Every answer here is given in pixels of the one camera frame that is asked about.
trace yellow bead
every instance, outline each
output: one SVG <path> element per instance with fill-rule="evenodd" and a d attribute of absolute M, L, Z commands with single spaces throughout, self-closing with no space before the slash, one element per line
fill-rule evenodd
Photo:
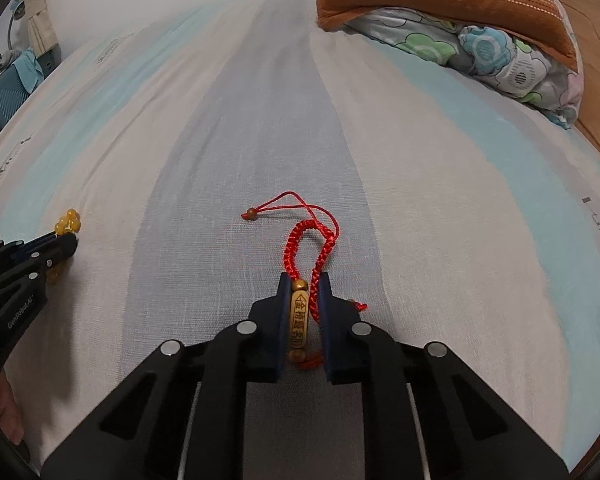
<path fill-rule="evenodd" d="M 80 227 L 82 227 L 82 223 L 77 218 L 69 220 L 69 230 L 77 233 L 80 231 Z"/>
<path fill-rule="evenodd" d="M 293 280 L 291 282 L 291 290 L 309 290 L 309 285 L 305 280 Z"/>
<path fill-rule="evenodd" d="M 289 359 L 289 362 L 291 363 L 301 363 L 302 361 L 304 361 L 306 354 L 304 353 L 304 350 L 301 349 L 293 349 L 290 350 L 289 353 L 286 355 L 286 357 Z"/>

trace blue flower print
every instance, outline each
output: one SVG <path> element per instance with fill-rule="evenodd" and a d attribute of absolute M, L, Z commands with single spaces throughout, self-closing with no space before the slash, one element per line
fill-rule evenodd
<path fill-rule="evenodd" d="M 478 75 L 493 75 L 511 62 L 510 38 L 491 27 L 466 27 L 459 34 L 462 48 L 474 58 Z"/>

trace red string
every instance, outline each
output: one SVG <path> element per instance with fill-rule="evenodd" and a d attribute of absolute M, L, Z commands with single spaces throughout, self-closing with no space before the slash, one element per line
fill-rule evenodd
<path fill-rule="evenodd" d="M 291 195 L 298 200 L 299 204 L 291 204 L 291 205 L 277 205 L 268 207 L 269 205 L 277 202 L 281 198 L 285 196 Z M 286 273 L 291 277 L 292 280 L 298 280 L 300 278 L 300 272 L 296 267 L 296 254 L 298 254 L 298 247 L 300 245 L 300 240 L 302 239 L 302 235 L 305 231 L 309 229 L 316 229 L 320 232 L 320 234 L 324 237 L 324 245 L 320 250 L 320 254 L 318 254 L 318 258 L 315 261 L 314 270 L 311 274 L 311 285 L 309 290 L 309 312 L 311 316 L 315 319 L 316 323 L 320 323 L 320 315 L 318 312 L 318 280 L 320 279 L 320 274 L 322 272 L 322 268 L 324 267 L 325 262 L 327 261 L 327 257 L 333 251 L 333 248 L 336 245 L 336 240 L 340 236 L 340 226 L 338 225 L 338 221 L 335 217 L 326 209 L 314 205 L 308 204 L 305 202 L 298 193 L 293 191 L 285 191 L 284 193 L 279 194 L 277 197 L 265 202 L 262 205 L 259 205 L 255 208 L 250 208 L 246 213 L 242 214 L 242 218 L 245 220 L 255 220 L 258 216 L 258 213 L 262 213 L 264 211 L 275 211 L 279 209 L 297 209 L 304 208 L 311 216 L 311 219 L 302 220 L 298 222 L 296 226 L 291 231 L 288 240 L 286 241 L 285 251 L 283 253 L 282 262 L 285 266 Z M 325 213 L 333 223 L 334 231 L 330 230 L 326 225 L 320 222 L 317 216 L 314 213 L 314 209 L 317 211 L 321 211 Z M 366 304 L 354 302 L 358 311 L 365 310 L 367 308 Z M 311 360 L 305 361 L 303 364 L 308 364 Z"/>

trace striped bed sheet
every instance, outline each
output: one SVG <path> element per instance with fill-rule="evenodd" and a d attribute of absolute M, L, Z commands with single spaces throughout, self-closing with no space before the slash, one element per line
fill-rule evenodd
<path fill-rule="evenodd" d="M 275 289 L 300 213 L 342 234 L 336 294 L 446 343 L 573 468 L 600 432 L 600 155 L 577 130 L 349 32 L 311 0 L 205 6 L 85 44 L 0 134 L 0 238 L 80 243 L 7 366 L 37 464 L 161 341 Z M 299 253 L 307 274 L 317 253 Z M 244 476 L 363 478 L 360 392 L 321 370 L 249 388 Z"/>

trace gold bar charm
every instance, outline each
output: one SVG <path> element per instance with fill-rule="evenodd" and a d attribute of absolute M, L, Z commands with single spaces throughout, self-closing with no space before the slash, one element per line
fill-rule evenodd
<path fill-rule="evenodd" d="M 304 361 L 304 346 L 309 325 L 309 293 L 306 290 L 295 290 L 291 295 L 291 309 L 289 310 L 289 346 L 291 350 L 288 358 L 291 362 L 299 363 Z"/>

